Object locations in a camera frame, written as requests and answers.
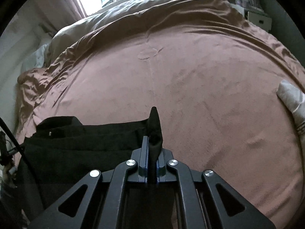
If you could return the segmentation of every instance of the black fabric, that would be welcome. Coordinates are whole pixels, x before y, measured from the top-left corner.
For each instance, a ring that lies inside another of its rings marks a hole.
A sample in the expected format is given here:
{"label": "black fabric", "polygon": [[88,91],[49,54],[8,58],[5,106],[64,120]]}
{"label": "black fabric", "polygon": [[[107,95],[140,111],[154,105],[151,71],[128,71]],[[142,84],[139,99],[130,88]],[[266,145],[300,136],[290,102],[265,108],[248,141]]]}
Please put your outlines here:
{"label": "black fabric", "polygon": [[[48,118],[37,126],[32,137],[25,138],[22,146],[48,207],[92,169],[108,171],[130,159],[132,151],[141,147],[145,135],[151,135],[150,158],[156,161],[163,141],[156,107],[146,120],[119,124],[82,125],[75,117]],[[29,176],[28,167],[21,159],[17,186],[25,214],[32,220],[37,212],[35,202],[27,197],[33,194],[26,191],[25,184],[35,184]]]}

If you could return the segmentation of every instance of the black metal arm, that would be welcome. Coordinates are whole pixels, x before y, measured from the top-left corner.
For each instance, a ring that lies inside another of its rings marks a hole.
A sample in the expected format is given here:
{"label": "black metal arm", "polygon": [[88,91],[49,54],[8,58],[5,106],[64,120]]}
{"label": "black metal arm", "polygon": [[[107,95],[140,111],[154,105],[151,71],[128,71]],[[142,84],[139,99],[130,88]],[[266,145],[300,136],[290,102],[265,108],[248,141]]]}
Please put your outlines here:
{"label": "black metal arm", "polygon": [[132,228],[128,225],[128,207],[133,202],[130,194],[134,189],[148,196],[152,190],[173,190],[181,229],[275,229],[268,218],[214,171],[191,170],[166,149],[162,149],[155,167],[157,180],[148,183],[145,136],[142,148],[133,151],[131,160],[104,173],[92,170],[32,221],[29,229]]}

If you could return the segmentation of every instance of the mattress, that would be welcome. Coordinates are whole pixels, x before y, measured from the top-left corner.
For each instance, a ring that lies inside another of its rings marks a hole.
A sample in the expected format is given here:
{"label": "mattress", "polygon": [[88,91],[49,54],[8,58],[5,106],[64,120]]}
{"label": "mattress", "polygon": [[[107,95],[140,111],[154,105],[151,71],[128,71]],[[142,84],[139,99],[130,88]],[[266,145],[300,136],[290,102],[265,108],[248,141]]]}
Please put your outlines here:
{"label": "mattress", "polygon": [[23,142],[51,116],[121,123],[156,106],[163,148],[215,170],[282,229],[304,183],[298,135],[276,96],[282,79],[305,92],[297,59],[228,2],[168,0],[96,27],[19,76],[16,136]]}

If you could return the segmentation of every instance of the bed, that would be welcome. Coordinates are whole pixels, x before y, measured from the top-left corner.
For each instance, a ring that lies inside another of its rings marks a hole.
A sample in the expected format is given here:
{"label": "bed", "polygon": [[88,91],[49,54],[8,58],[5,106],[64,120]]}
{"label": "bed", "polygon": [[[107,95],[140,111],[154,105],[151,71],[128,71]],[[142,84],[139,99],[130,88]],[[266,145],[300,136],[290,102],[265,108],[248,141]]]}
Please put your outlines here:
{"label": "bed", "polygon": [[214,169],[282,229],[304,197],[301,146],[276,96],[304,68],[225,0],[126,0],[63,28],[19,84],[20,143],[51,116],[138,121],[156,106],[163,147]]}

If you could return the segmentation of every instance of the metal bolt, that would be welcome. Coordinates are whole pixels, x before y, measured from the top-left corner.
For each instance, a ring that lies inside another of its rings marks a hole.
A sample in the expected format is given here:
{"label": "metal bolt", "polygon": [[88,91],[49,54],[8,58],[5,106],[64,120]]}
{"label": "metal bolt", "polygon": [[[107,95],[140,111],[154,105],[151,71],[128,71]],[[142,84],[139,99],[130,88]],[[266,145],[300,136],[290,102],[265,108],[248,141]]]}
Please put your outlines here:
{"label": "metal bolt", "polygon": [[100,175],[100,172],[97,169],[90,171],[90,176],[92,176],[92,177],[98,177],[99,175]]}
{"label": "metal bolt", "polygon": [[176,166],[178,164],[178,161],[175,160],[175,159],[171,159],[168,161],[168,164],[171,165],[171,166]]}
{"label": "metal bolt", "polygon": [[207,176],[207,177],[211,177],[212,175],[214,175],[214,172],[210,169],[207,169],[204,174]]}
{"label": "metal bolt", "polygon": [[133,159],[129,159],[129,160],[126,161],[126,164],[128,166],[134,166],[135,165],[135,161]]}

